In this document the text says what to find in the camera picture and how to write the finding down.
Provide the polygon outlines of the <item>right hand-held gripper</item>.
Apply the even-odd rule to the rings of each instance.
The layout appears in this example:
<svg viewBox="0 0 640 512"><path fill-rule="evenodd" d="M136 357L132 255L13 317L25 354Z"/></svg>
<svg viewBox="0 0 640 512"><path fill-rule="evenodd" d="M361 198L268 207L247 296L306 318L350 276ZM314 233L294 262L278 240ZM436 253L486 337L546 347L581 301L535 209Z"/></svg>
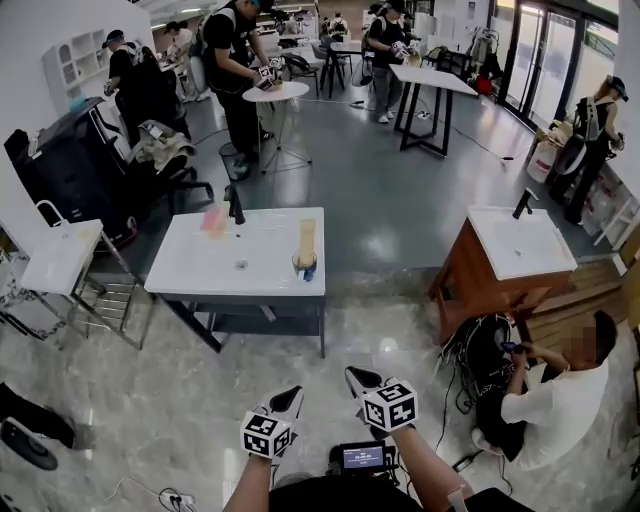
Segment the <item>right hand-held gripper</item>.
<svg viewBox="0 0 640 512"><path fill-rule="evenodd" d="M408 381L392 379L382 386L378 373L355 366L345 368L345 379L353 398L360 401L363 421L375 440L412 427L418 419L417 394ZM377 389L365 392L366 388Z"/></svg>

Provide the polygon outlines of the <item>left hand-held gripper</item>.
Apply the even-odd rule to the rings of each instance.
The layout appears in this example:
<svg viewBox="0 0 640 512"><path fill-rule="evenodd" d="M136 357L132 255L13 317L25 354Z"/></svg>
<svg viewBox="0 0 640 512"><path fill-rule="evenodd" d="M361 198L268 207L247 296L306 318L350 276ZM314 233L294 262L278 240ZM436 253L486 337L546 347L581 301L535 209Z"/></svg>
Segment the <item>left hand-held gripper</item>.
<svg viewBox="0 0 640 512"><path fill-rule="evenodd" d="M272 395L269 409L257 406L241 423L241 448L250 455L276 460L297 439L297 419L304 401L304 390L296 385Z"/></svg>

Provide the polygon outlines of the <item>person's left forearm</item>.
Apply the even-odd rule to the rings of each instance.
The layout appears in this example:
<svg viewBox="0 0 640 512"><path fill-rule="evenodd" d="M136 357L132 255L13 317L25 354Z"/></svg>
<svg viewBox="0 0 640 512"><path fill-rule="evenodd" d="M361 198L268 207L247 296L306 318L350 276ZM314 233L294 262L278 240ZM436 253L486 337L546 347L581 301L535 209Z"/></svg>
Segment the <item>person's left forearm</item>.
<svg viewBox="0 0 640 512"><path fill-rule="evenodd" d="M223 512L269 512L272 460L250 455Z"/></svg>

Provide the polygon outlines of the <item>person's right forearm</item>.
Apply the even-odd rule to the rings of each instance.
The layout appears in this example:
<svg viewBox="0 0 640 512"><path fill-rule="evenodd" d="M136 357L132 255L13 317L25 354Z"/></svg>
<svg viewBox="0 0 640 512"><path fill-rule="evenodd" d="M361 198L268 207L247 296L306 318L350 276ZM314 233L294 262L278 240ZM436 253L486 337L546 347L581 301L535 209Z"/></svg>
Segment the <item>person's right forearm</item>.
<svg viewBox="0 0 640 512"><path fill-rule="evenodd" d="M404 461L406 470L423 509L447 512L462 510L462 502L474 495L466 480L456 473L410 426L401 427L391 437Z"/></svg>

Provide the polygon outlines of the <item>black device with screen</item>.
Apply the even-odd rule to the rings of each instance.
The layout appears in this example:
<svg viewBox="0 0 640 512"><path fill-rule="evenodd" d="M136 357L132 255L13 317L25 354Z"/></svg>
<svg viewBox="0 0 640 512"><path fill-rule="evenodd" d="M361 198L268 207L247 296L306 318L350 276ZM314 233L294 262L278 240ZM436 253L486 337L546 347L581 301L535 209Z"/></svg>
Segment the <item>black device with screen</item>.
<svg viewBox="0 0 640 512"><path fill-rule="evenodd" d="M330 449L329 465L341 474L372 476L397 469L396 451L384 441L340 444Z"/></svg>

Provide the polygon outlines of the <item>person's shirt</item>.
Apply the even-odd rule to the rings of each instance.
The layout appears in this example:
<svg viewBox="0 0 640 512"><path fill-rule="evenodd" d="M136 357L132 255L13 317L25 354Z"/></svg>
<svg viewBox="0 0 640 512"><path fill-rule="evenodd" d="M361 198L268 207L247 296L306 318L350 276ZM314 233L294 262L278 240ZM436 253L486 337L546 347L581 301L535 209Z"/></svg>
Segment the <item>person's shirt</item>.
<svg viewBox="0 0 640 512"><path fill-rule="evenodd" d="M468 512L534 512L496 488L465 499ZM273 489L269 512L427 512L381 478L322 476Z"/></svg>

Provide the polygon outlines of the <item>black power adapter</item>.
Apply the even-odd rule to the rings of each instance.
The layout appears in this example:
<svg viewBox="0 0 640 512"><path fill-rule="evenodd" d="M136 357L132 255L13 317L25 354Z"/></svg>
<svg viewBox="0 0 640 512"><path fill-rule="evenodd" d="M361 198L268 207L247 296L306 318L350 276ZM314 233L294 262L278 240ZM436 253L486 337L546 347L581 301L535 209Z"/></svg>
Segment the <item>black power adapter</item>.
<svg viewBox="0 0 640 512"><path fill-rule="evenodd" d="M482 450L478 450L474 453L463 456L461 459L459 459L456 463L453 464L452 469L456 473L460 473L461 471L469 467L474 462L474 460L482 453L483 453Z"/></svg>

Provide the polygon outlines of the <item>white power strip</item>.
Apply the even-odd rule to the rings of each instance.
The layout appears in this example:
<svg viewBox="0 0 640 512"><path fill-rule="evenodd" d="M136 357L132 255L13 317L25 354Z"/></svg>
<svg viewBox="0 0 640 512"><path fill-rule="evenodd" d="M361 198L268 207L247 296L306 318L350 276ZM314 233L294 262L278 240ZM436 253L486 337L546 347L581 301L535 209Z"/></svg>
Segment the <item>white power strip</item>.
<svg viewBox="0 0 640 512"><path fill-rule="evenodd" d="M161 506L168 512L197 512L195 498L174 489L164 489L158 495Z"/></svg>

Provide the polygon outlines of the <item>white sink on grey stand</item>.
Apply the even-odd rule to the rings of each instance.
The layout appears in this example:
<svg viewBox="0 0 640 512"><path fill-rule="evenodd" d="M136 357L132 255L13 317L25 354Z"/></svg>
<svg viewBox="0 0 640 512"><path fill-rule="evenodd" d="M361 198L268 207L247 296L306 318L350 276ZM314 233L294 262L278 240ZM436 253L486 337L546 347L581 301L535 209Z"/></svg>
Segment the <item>white sink on grey stand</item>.
<svg viewBox="0 0 640 512"><path fill-rule="evenodd" d="M325 212L321 207L247 210L246 222L228 220L219 234L202 232L204 214L173 217L144 288L209 348L220 352L221 334L325 339ZM316 221L317 269L298 280L292 256L300 221Z"/></svg>

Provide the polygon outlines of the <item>wooden sink cabinet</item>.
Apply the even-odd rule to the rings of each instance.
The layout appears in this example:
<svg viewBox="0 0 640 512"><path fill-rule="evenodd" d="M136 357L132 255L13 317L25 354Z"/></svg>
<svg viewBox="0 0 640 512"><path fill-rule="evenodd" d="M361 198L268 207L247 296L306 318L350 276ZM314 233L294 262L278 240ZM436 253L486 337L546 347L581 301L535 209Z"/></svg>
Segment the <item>wooden sink cabinet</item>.
<svg viewBox="0 0 640 512"><path fill-rule="evenodd" d="M471 206L429 289L444 345L467 320L531 311L564 286L577 268L548 213L534 209L518 219L512 210Z"/></svg>

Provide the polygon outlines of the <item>pink sponge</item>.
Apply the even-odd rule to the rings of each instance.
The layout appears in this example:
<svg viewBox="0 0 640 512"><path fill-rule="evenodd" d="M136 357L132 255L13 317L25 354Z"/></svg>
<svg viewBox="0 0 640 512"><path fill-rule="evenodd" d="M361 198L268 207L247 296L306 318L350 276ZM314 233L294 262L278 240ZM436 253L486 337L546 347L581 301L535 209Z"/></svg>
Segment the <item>pink sponge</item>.
<svg viewBox="0 0 640 512"><path fill-rule="evenodd" d="M229 219L229 204L213 204L207 209L202 218L200 230L207 233L223 233Z"/></svg>

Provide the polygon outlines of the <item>black sink faucet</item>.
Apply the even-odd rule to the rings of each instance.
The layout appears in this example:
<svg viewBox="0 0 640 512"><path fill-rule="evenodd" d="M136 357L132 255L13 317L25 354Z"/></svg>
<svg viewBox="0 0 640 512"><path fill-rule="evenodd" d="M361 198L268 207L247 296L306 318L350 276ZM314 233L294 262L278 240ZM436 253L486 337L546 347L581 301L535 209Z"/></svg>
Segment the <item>black sink faucet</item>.
<svg viewBox="0 0 640 512"><path fill-rule="evenodd" d="M526 187L519 199L519 202L512 212L512 217L516 220L519 220L524 212L526 212L528 215L532 215L533 208L530 202L537 202L538 200L538 196L529 187Z"/></svg>
<svg viewBox="0 0 640 512"><path fill-rule="evenodd" d="M225 187L224 201L228 203L228 216L235 221L236 225L244 224L246 218L234 184L229 184Z"/></svg>

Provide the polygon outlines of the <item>wooden slat platform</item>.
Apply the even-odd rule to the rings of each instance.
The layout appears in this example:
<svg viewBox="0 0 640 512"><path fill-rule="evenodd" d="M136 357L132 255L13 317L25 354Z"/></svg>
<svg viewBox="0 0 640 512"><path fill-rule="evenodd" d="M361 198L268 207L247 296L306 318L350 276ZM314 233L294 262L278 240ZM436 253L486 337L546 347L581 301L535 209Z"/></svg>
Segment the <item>wooden slat platform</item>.
<svg viewBox="0 0 640 512"><path fill-rule="evenodd" d="M564 342L586 327L598 310L617 324L627 316L622 276L611 258L579 263L566 283L551 290L516 325L522 341L560 352Z"/></svg>

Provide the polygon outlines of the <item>black office chair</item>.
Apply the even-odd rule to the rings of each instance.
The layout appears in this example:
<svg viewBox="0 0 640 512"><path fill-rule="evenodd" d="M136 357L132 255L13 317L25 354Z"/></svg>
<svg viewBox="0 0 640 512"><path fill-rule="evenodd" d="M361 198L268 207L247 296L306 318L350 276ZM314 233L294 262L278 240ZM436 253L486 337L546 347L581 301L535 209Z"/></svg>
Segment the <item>black office chair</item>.
<svg viewBox="0 0 640 512"><path fill-rule="evenodd" d="M166 75L155 60L149 59L136 65L129 77L129 104L139 115L138 126L147 120L156 120L182 132L192 142L186 112L175 92L175 76ZM212 186L197 179L197 171L190 165L192 157L177 158L162 173L157 174L151 164L140 164L136 161L129 163L128 156L127 170L132 173L134 183L151 202L165 196L170 214L175 213L174 197L178 191L200 188L205 191L209 200L214 199Z"/></svg>

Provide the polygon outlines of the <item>black equipment piece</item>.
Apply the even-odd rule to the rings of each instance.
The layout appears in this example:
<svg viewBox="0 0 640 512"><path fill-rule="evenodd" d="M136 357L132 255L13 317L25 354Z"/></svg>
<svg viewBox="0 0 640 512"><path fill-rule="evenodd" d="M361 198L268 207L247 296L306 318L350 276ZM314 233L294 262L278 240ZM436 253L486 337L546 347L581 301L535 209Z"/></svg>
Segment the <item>black equipment piece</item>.
<svg viewBox="0 0 640 512"><path fill-rule="evenodd" d="M74 425L54 410L21 397L0 382L0 441L36 468L54 471L58 460L46 440L73 449Z"/></svg>

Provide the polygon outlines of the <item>small white side table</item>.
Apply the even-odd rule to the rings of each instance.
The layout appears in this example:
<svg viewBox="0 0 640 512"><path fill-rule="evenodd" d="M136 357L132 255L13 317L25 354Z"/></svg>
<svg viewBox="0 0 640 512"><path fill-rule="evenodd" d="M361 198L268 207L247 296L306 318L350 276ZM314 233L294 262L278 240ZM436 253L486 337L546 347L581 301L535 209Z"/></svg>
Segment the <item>small white side table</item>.
<svg viewBox="0 0 640 512"><path fill-rule="evenodd" d="M130 278L122 291L110 289L89 273L100 243ZM151 318L146 318L137 339L126 333L126 324L135 292L144 288L144 282L106 235L101 220L69 222L67 229L50 227L29 257L21 286L44 293L58 304L67 327L80 337L88 337L91 327L99 327L135 350L143 349Z"/></svg>

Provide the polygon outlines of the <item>beige clothes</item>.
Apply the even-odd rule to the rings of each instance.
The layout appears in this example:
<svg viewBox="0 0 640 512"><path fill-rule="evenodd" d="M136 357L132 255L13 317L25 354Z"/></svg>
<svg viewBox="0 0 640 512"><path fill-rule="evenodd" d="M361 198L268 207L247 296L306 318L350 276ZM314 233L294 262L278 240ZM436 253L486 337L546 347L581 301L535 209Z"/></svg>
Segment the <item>beige clothes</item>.
<svg viewBox="0 0 640 512"><path fill-rule="evenodd" d="M147 120L138 126L139 141L132 147L128 162L151 164L157 174L175 159L196 155L196 146L182 133L159 121Z"/></svg>

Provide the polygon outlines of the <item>white bucket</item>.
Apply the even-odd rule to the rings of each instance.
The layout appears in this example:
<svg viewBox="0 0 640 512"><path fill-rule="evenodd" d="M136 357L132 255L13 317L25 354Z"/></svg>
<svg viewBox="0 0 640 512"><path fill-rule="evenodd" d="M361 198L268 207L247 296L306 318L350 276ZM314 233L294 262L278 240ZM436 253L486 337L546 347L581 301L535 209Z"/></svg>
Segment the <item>white bucket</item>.
<svg viewBox="0 0 640 512"><path fill-rule="evenodd" d="M553 140L545 139L536 144L526 168L532 180L537 183L544 183L547 180L559 150L560 147Z"/></svg>

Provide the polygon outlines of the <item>round white table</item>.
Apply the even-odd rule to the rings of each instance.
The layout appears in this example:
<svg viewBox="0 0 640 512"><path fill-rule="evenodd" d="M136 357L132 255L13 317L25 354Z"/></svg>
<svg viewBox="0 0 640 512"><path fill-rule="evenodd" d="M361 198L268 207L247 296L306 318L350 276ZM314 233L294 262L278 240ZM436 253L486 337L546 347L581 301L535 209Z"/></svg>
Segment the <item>round white table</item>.
<svg viewBox="0 0 640 512"><path fill-rule="evenodd" d="M253 87L243 94L244 100L256 105L259 122L263 121L261 111L271 114L273 138L258 144L259 170L263 175L312 165L308 154L292 149L283 141L291 107L308 92L309 86L305 83L281 81L269 88Z"/></svg>

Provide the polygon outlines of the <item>white metal rack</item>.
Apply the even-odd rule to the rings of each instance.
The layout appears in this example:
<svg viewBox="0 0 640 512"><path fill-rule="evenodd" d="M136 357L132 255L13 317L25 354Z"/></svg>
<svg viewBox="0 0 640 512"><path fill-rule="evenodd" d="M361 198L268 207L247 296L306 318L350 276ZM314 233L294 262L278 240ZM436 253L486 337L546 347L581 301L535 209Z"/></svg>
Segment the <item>white metal rack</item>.
<svg viewBox="0 0 640 512"><path fill-rule="evenodd" d="M631 195L621 205L615 206L613 213L601 223L592 245L596 247L607 240L614 251L619 251L639 223L640 200Z"/></svg>

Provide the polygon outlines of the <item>black high table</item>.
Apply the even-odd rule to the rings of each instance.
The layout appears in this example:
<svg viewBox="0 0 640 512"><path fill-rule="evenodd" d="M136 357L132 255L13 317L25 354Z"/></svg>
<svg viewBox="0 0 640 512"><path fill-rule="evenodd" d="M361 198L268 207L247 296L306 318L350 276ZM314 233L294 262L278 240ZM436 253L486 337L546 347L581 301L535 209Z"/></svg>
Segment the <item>black high table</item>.
<svg viewBox="0 0 640 512"><path fill-rule="evenodd" d="M451 132L453 95L455 93L478 97L478 93L454 74L438 71L432 67L418 68L409 65L391 64L394 76L404 84L399 111L395 117L394 131L401 134L400 150L421 147L441 157L448 155ZM434 110L432 112L431 131L418 135L412 132L413 119L422 87L432 87L436 91ZM444 131L442 142L437 146L431 142L439 126L439 113L442 93L446 94L444 111Z"/></svg>

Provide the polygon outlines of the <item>white curved faucet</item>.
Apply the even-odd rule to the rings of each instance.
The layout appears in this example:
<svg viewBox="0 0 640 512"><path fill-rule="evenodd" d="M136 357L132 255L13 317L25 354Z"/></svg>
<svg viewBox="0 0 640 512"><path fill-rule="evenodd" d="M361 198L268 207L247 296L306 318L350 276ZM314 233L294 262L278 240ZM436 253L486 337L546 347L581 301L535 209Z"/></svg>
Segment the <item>white curved faucet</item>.
<svg viewBox="0 0 640 512"><path fill-rule="evenodd" d="M40 213L42 213L45 209L49 209L53 213L53 215L56 217L56 220L50 224L52 228L63 227L67 229L69 227L68 220L62 216L58 208L50 200L40 200L35 204L35 207Z"/></svg>

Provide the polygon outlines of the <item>black dining chair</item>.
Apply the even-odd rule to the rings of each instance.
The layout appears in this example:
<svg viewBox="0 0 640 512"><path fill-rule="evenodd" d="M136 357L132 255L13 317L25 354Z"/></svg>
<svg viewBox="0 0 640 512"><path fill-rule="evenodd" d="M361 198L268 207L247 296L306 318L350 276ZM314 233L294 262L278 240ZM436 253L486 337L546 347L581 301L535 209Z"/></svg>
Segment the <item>black dining chair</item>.
<svg viewBox="0 0 640 512"><path fill-rule="evenodd" d="M342 65L340 63L340 58L344 56L342 50L343 43L336 41L324 48L325 64L324 71L321 76L321 83L328 86L329 99L333 96L335 80L338 80L338 84L341 89L345 88Z"/></svg>

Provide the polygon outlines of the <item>black cabinet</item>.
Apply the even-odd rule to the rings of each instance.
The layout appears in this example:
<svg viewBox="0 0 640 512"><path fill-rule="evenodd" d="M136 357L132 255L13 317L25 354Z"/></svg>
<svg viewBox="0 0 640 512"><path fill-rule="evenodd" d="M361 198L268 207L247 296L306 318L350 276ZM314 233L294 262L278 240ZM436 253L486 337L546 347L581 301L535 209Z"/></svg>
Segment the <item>black cabinet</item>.
<svg viewBox="0 0 640 512"><path fill-rule="evenodd" d="M120 130L105 121L91 97L33 139L21 129L5 141L5 151L34 202L50 201L63 218L99 219L120 247L137 234L133 175L115 146Z"/></svg>

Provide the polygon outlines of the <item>clothes rack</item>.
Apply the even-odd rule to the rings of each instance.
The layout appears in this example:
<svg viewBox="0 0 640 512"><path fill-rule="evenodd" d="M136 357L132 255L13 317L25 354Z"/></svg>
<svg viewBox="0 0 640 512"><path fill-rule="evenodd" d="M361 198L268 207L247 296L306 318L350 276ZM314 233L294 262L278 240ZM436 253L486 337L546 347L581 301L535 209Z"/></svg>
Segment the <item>clothes rack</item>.
<svg viewBox="0 0 640 512"><path fill-rule="evenodd" d="M467 84L479 95L494 99L499 96L504 76L504 70L498 58L499 44L498 31L477 27L466 52L469 57Z"/></svg>

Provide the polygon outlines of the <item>glass door front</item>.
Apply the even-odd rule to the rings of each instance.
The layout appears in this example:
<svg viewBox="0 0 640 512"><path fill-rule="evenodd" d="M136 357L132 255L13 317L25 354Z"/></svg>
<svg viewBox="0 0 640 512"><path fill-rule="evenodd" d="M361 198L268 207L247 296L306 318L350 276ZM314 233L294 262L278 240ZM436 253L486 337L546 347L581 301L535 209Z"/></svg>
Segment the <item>glass door front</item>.
<svg viewBox="0 0 640 512"><path fill-rule="evenodd" d="M572 112L614 73L619 0L490 0L497 100L529 128Z"/></svg>

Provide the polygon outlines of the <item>white shelf cabinet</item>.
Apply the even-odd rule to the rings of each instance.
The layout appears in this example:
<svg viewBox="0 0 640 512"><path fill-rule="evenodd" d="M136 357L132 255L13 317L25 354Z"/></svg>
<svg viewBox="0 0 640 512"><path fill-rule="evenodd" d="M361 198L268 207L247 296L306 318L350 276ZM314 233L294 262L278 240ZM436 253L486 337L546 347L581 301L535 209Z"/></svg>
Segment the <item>white shelf cabinet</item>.
<svg viewBox="0 0 640 512"><path fill-rule="evenodd" d="M103 29L76 35L53 45L42 56L44 74L54 101L70 103L82 95L82 86L105 73L108 51Z"/></svg>

